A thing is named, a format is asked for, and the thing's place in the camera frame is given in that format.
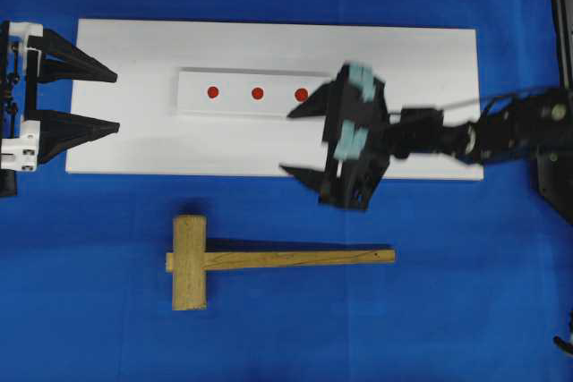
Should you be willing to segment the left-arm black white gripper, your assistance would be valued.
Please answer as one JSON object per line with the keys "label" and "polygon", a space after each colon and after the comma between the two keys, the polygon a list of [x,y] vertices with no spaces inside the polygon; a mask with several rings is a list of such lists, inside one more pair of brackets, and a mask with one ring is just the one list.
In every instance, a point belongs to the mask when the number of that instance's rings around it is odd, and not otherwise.
{"label": "left-arm black white gripper", "polygon": [[1,22],[1,167],[34,172],[38,163],[118,133],[120,123],[54,110],[34,110],[38,82],[115,83],[117,74],[40,24]]}

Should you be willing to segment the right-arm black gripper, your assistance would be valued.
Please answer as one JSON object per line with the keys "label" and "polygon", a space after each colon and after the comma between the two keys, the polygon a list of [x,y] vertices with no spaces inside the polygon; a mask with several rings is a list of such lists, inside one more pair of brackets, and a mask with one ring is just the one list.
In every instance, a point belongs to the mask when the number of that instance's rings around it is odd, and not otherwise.
{"label": "right-arm black gripper", "polygon": [[321,84],[288,119],[325,117],[324,171],[280,165],[280,169],[319,195],[319,202],[365,211],[389,167],[389,156],[376,149],[389,122],[385,82],[372,68],[346,63],[334,81]]}

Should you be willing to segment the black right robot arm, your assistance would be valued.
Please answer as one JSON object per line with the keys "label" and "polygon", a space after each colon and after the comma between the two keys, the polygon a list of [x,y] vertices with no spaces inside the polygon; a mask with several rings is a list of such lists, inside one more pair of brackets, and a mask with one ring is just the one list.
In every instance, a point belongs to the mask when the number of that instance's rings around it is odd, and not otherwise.
{"label": "black right robot arm", "polygon": [[282,166],[321,204],[365,211],[392,159],[443,154],[466,165],[502,163],[572,150],[572,92],[548,88],[491,99],[475,121],[446,125],[432,106],[403,107],[393,123],[385,83],[372,69],[345,63],[288,118],[321,117],[327,146],[321,170]]}

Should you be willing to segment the black left arm base block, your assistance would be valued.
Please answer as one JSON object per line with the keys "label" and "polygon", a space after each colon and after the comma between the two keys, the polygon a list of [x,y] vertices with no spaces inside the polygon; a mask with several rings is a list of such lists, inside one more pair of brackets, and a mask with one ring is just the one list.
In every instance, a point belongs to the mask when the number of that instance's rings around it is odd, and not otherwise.
{"label": "black left arm base block", "polygon": [[8,198],[17,195],[16,172],[13,170],[0,171],[0,197]]}

